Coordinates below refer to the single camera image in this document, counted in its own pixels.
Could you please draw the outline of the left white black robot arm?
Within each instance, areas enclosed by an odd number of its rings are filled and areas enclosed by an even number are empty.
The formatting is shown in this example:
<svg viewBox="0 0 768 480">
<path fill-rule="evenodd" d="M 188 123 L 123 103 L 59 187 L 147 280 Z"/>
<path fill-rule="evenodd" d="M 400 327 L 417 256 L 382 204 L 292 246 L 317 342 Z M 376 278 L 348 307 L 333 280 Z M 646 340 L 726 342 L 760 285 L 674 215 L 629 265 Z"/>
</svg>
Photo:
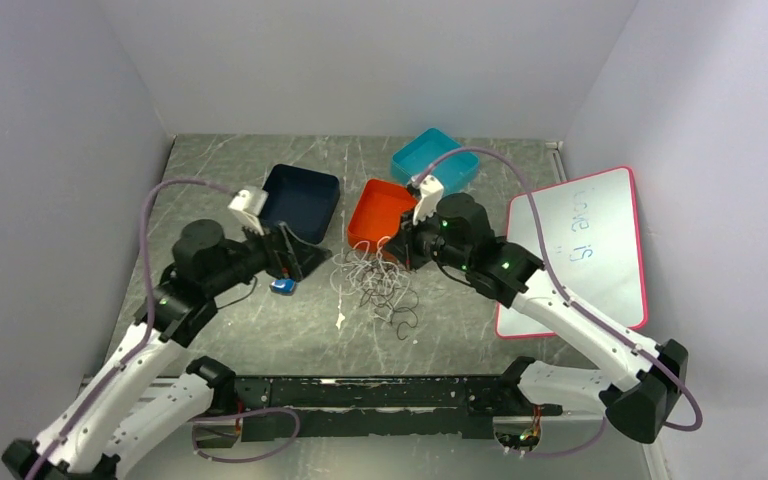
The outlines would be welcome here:
<svg viewBox="0 0 768 480">
<path fill-rule="evenodd" d="M 76 400 L 34 439 L 16 439 L 2 461 L 17 479 L 122 479 L 148 452 L 199 416 L 230 419 L 240 406 L 236 374 L 207 356 L 165 394 L 137 401 L 216 316 L 217 296 L 266 272 L 301 281 L 332 255 L 279 225 L 230 240 L 214 220 L 186 225 L 173 261 L 150 287 L 116 352 Z"/>
</svg>

